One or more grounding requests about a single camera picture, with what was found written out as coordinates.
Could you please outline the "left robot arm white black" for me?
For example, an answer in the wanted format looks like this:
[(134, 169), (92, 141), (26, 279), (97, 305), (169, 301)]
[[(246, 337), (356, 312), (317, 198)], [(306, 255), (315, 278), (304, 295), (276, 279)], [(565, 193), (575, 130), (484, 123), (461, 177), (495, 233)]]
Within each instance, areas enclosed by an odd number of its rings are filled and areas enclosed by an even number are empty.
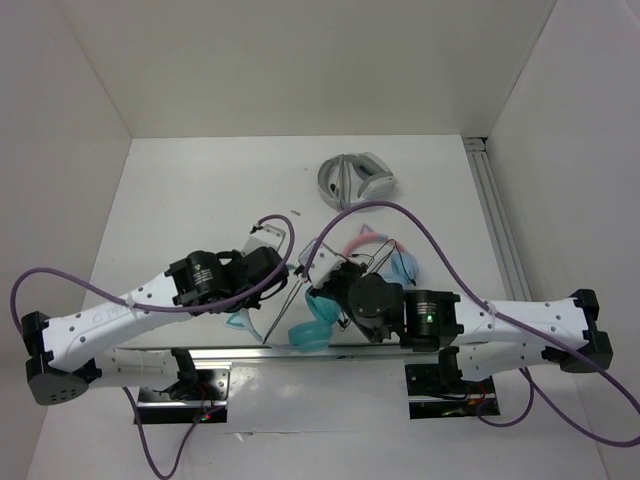
[(28, 387), (43, 406), (110, 386), (187, 398), (204, 381), (187, 349), (127, 350), (122, 343), (203, 313), (257, 308), (263, 292), (284, 288), (287, 276), (271, 246), (249, 253), (195, 251), (113, 302), (58, 318), (32, 312), (21, 320)]

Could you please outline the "teal cat-ear headphones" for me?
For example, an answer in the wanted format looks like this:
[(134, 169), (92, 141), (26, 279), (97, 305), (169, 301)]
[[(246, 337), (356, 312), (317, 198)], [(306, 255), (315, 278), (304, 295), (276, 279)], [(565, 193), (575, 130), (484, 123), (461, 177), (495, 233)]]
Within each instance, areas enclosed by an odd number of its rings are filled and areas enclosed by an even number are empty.
[(312, 321), (304, 322), (288, 330), (288, 344), (269, 343), (267, 334), (261, 334), (254, 326), (249, 311), (241, 309), (233, 313), (224, 326), (249, 333), (262, 345), (268, 345), (281, 351), (311, 353), (326, 349), (333, 335), (333, 326), (338, 323), (342, 310), (338, 304), (324, 297), (314, 297), (305, 292), (305, 302), (313, 316)]

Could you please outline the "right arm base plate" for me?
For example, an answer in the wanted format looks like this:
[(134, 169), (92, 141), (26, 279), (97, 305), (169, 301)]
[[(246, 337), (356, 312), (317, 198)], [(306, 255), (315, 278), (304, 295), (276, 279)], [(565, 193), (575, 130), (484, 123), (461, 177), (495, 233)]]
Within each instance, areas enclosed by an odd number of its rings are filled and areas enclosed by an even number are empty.
[(483, 415), (500, 415), (492, 377), (444, 385), (434, 364), (406, 364), (405, 376), (411, 420), (475, 417), (480, 405)]

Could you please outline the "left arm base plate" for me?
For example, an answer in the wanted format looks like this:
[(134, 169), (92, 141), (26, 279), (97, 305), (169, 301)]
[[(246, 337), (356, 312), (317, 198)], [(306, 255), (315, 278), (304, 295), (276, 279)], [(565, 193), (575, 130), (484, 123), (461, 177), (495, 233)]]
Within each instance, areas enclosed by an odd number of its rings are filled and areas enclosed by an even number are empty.
[(198, 420), (205, 424), (227, 422), (230, 366), (218, 364), (213, 369), (198, 371), (199, 383), (180, 398), (167, 393), (141, 388), (137, 407), (144, 425), (189, 424)]

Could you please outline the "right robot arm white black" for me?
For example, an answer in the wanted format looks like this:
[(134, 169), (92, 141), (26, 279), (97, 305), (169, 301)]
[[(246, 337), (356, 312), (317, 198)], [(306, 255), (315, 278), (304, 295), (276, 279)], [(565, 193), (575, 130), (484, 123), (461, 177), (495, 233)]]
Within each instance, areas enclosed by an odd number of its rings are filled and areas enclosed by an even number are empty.
[(565, 373), (596, 373), (613, 359), (589, 289), (550, 302), (476, 303), (457, 292), (406, 289), (352, 262), (310, 280), (311, 296), (336, 302), (369, 342), (395, 338), (414, 353), (436, 354), (436, 379), (448, 392), (544, 363)]

